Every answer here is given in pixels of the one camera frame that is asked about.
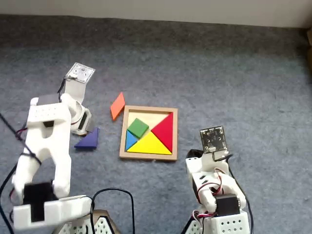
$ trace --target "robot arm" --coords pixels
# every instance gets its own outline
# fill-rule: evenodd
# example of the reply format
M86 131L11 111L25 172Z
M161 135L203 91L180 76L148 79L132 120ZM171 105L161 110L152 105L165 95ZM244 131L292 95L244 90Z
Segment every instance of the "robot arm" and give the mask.
M203 154L197 152L186 158L188 177L200 203L193 224L204 230L198 232L200 234L222 234L231 230L248 234L248 217L242 210L246 198L235 179L228 175L229 165L225 159L229 151L223 127L204 129L200 133Z
M77 72L76 63L70 71L72 70L81 75L79 71ZM71 79L69 86L75 82L81 83L76 79L79 79L79 76L76 76L75 80ZM89 213L90 198L67 197L71 179L70 132L85 135L88 128L91 128L92 115L80 101L73 99L68 93L60 97L58 94L52 94L31 100L26 145L41 162L51 157L56 169L52 184L32 183L33 176L40 165L34 158L27 156L29 152L24 149L12 178L21 204L14 207L16 229L58 225Z

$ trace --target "wooden frame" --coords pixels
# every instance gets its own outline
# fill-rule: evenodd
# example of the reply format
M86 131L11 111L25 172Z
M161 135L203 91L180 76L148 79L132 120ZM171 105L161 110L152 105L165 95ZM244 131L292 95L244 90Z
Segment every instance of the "wooden frame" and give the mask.
M142 113L155 113L155 114L168 114L174 113L173 121L173 144L171 155L158 155L158 154L143 154L143 153L130 153L125 151L126 134L128 128L129 112L142 112ZM125 106L123 114L123 124L120 142L119 156L121 158L136 158L136 159L157 159L157 160L177 160L177 109L166 107L149 107L149 106Z

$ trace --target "purple triangle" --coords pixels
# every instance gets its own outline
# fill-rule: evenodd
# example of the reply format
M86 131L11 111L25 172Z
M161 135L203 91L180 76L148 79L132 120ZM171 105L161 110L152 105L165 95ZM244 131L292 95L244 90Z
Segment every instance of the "purple triangle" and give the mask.
M98 128L86 135L75 145L77 149L95 149L98 146Z

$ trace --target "wire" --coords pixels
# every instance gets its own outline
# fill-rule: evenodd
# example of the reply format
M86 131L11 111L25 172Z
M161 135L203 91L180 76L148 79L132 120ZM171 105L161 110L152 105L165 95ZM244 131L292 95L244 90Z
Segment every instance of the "wire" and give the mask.
M58 94L60 94L61 91L63 90L65 82L66 82L67 79L77 79L77 78L74 78L74 77L64 77L63 80L62 80L62 83L60 84L60 87L58 89Z
M228 160L232 156L233 156L233 154L229 154L229 155L226 155L224 157L216 159L215 158L215 154L213 153L213 160L214 160L214 162L220 162L220 161L223 161L223 160Z
M21 129L18 129L16 131L16 134L19 134L19 136L22 134L22 132L26 131L28 128L21 128Z
M102 192L105 191L120 191L123 193L126 193L130 196L131 199L131 209L132 209L132 233L135 234L136 233L136 226L135 226L135 206L134 206L134 201L133 201L133 196L132 194L124 189L119 189L119 188L107 188L107 189L101 189L99 191L97 191L94 196L92 197L92 202L91 202L91 208L90 208L90 222L91 222L91 228L92 228L92 233L96 234L96 231L94 229L94 223L93 223L93 210L95 207L95 199L97 197L97 195L99 195Z
M66 77L64 77L64 79L62 80L62 83L60 84L60 87L58 89L58 94L62 91L62 89L64 88L65 85L65 81L66 81Z
M11 221L12 223L14 223L12 215L13 215L13 209L12 209L11 212L10 212L9 218L10 218L10 221Z
M19 142L21 142L23 144L23 146L28 150L29 153L22 153L21 155L30 156L30 157L34 158L39 163L39 165L41 165L40 159L37 158L37 156L29 149L29 147L25 143L25 140L23 138L21 138L20 135L18 135L16 133L15 129L12 127L11 124L9 124L9 122L4 118L4 116L1 113L0 113L0 118L4 122L4 124L11 130L11 132L15 135L17 140Z
M205 225L204 225L204 219L205 219L205 218L203 218L203 221L202 221L203 225L201 226L201 227L202 227L202 230L203 230L203 231L202 231L202 234L204 234L204 227L205 227Z
M1 195L2 195L2 192L3 192L3 189L5 187L5 185L7 184L7 182L9 181L9 179L11 178L11 176L13 175L13 173L15 172L16 168L17 168L18 164L16 163L14 165L14 167L12 168L12 170L10 171L10 173L7 175L7 177L5 178L4 182L1 184L1 187L0 187L0 198L1 198ZM3 208L1 206L1 199L0 199L0 214L6 224L6 226L8 227L9 229L9 232L10 234L14 234L14 231L13 231L13 228L9 222L9 220L7 219L7 217L5 216L5 213L3 211Z
M218 189L220 188L220 184L214 183L214 182L204 183L202 186L200 186L200 187L197 189L197 197L198 197L198 201L199 201L200 204L201 204L201 201L200 201L200 198L199 198L198 193L199 193L199 191L200 191L203 187L205 187L205 186L207 186L207 185L210 185L210 184L218 185L218 186L219 186Z
M249 212L249 215L250 215L250 234L253 234L254 233L254 216L253 216L253 212L252 212L252 209L250 207L250 202L249 202L249 199L248 197L246 196L244 190L242 189L242 187L239 185L239 183L237 182L235 176L233 175L233 172L230 168L230 165L229 165L229 172L231 174L231 176L233 177L233 179L235 180L236 184L238 185L238 187L240 188L240 190L242 191L243 195L245 196L246 198L246 203L248 205L248 212Z
M9 124L9 122L4 118L4 116L0 113L0 119L4 122L4 124L11 130L11 132L15 135L15 137L18 139L19 142L21 142L23 144L23 146L28 150L29 153L22 153L21 155L28 155L30 157L33 157L38 163L39 165L41 165L41 161L36 157L36 155L29 149L29 147L26 145L25 141L16 133L15 129ZM5 213L3 211L3 208L1 206L1 196L2 196L2 192L4 190L5 185L7 184L7 182L9 181L9 179L11 178L11 176L13 175L13 173L16 171L18 164L16 163L14 165L14 167L12 168L12 170L10 171L10 173L7 175L7 177L5 178L4 182L1 184L0 187L0 214L7 226L7 228L9 229L10 234L14 234L13 228L9 222L9 220L7 219L7 217L5 216Z

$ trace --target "white bracket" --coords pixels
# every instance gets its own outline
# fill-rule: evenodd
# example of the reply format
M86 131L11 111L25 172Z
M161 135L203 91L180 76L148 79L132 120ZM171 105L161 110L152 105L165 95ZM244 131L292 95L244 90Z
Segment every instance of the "white bracket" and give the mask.
M85 195L62 198L44 203L44 221L31 221L31 205L13 208L14 228L26 230L56 226L90 213L91 199Z

